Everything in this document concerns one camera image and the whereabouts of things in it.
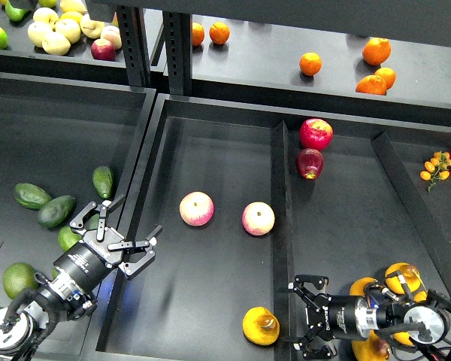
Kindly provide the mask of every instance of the metal shelf post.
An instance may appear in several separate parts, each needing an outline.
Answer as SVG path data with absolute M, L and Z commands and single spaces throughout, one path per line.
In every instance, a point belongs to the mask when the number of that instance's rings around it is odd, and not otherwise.
M 190 14 L 162 13 L 167 53 L 169 93 L 192 95 L 192 42 Z
M 117 6 L 117 20 L 122 36 L 129 85 L 151 87 L 144 12 L 141 8 Z

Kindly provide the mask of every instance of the black tray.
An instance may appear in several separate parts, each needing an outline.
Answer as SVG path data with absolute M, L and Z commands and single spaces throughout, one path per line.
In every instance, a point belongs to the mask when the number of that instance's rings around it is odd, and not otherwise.
M 15 184 L 37 184 L 53 197 L 70 194 L 76 214 L 101 201 L 91 177 L 105 164 L 114 170 L 117 193 L 127 195 L 154 95 L 152 89 L 133 93 L 127 86 L 0 74 L 0 306 L 10 303 L 2 286 L 10 264 L 27 262 L 51 277 L 63 253 L 59 227 L 40 227 L 37 212 L 16 203 Z M 119 215 L 110 220 L 118 223 Z M 88 317 L 60 323 L 39 351 L 79 355 L 88 323 Z
M 202 45 L 192 50 L 194 96 L 451 126 L 449 47 L 391 40 L 391 56 L 381 66 L 395 69 L 396 82 L 386 96 L 371 96 L 355 91 L 359 80 L 379 68 L 362 59 L 369 37 L 192 18 L 206 33 Z M 208 34 L 216 21 L 231 29 L 223 46 L 213 45 Z M 314 77 L 299 69 L 306 52 L 322 58 Z
M 53 9 L 60 16 L 60 0 Z M 162 12 L 144 9 L 147 48 L 151 61 L 151 71 L 162 73 L 165 59 L 161 60 Z M 34 47 L 27 35 L 33 23 L 33 13 L 15 23 L 8 19 L 4 6 L 0 4 L 0 26 L 7 32 L 8 47 L 0 50 L 0 71 L 65 79 L 100 81 L 105 83 L 128 84 L 126 63 L 122 49 L 117 51 L 115 62 L 95 60 L 90 53 L 93 40 L 82 34 L 80 40 L 72 44 L 65 56 L 52 56 L 43 49 Z
M 294 166 L 298 129 L 308 117 L 327 119 L 335 131 L 315 181 L 300 178 Z M 160 95 L 135 172 L 131 225 L 137 240 L 164 226 L 156 261 L 133 281 L 117 276 L 113 289 L 100 292 L 112 296 L 92 318 L 84 359 L 296 359 L 286 342 L 257 347 L 241 331 L 245 312 L 263 305 L 279 318 L 282 336 L 304 334 L 303 305 L 287 291 L 294 274 L 328 276 L 329 293 L 347 294 L 355 280 L 411 262 L 428 287 L 451 295 L 451 249 L 440 237 L 423 237 L 411 213 L 422 184 L 407 174 L 397 181 L 388 166 L 397 145 L 444 147 L 451 129 L 436 132 L 444 130 Z M 409 184 L 418 197 L 403 205 L 401 189 Z M 195 190 L 216 207 L 200 229 L 178 211 Z M 261 238 L 241 225 L 254 201 L 270 202 L 276 215 Z M 337 359 L 353 359 L 350 343 L 339 347 Z

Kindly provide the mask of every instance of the red apple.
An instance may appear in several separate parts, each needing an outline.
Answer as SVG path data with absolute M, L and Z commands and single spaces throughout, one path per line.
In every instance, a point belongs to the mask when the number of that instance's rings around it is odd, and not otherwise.
M 299 141 L 304 148 L 325 149 L 332 140 L 332 127 L 319 118 L 308 119 L 299 130 Z
M 242 225 L 251 235 L 265 235 L 274 226 L 274 212 L 264 202 L 248 205 L 242 213 Z
M 113 62 L 115 60 L 115 47 L 111 41 L 107 39 L 97 39 L 93 42 L 90 48 L 93 59 L 108 60 Z
M 213 215 L 213 203 L 203 192 L 192 192 L 179 205 L 180 216 L 190 226 L 203 226 Z
M 315 149 L 303 149 L 295 158 L 295 167 L 298 169 L 301 177 L 306 179 L 318 178 L 323 166 L 324 158 L 322 158 L 321 152 Z

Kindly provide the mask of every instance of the robotic arm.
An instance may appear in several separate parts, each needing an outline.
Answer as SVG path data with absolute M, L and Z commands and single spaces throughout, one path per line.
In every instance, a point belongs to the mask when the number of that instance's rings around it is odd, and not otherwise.
M 54 263 L 58 275 L 54 280 L 37 273 L 37 290 L 24 289 L 8 306 L 0 310 L 0 355 L 13 361 L 32 358 L 40 343 L 62 321 L 91 316 L 97 308 L 93 290 L 118 268 L 131 280 L 156 257 L 153 247 L 162 231 L 157 226 L 145 241 L 126 241 L 114 228 L 107 226 L 108 214 L 124 202 L 90 202 L 71 222 L 70 227 L 81 239 Z M 98 214 L 97 229 L 87 230 L 86 221 Z M 145 253 L 137 262 L 124 260 L 126 255 Z
M 430 361 L 451 361 L 451 350 L 445 355 L 434 346 L 444 340 L 449 330 L 446 313 L 451 313 L 451 299 L 445 295 L 429 290 L 425 301 L 415 302 L 406 282 L 402 283 L 404 296 L 395 295 L 377 282 L 366 286 L 366 297 L 315 294 L 304 285 L 312 284 L 316 290 L 323 290 L 328 282 L 327 277 L 296 275 L 289 284 L 289 290 L 306 304 L 308 331 L 294 342 L 304 359 L 331 359 L 337 355 L 335 347 L 324 345 L 315 349 L 311 344 L 315 337 L 324 341 L 364 341 L 374 330 L 393 348 L 413 353 L 420 351 Z M 414 346 L 406 347 L 397 342 L 392 337 L 397 332 L 408 332 Z

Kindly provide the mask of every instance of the cherry tomato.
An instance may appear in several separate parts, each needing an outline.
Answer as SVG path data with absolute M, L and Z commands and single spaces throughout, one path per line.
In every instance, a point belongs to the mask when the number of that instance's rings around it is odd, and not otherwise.
M 424 162 L 424 168 L 426 168 L 426 171 L 434 171 L 435 167 L 431 162 Z
M 449 177 L 449 172 L 448 171 L 441 171 L 439 173 L 439 177 L 441 178 L 442 181 L 444 181 L 445 179 L 448 179 Z
M 422 171 L 421 173 L 419 173 L 419 176 L 425 181 L 429 181 L 431 179 L 431 173 L 429 173 L 428 171 Z

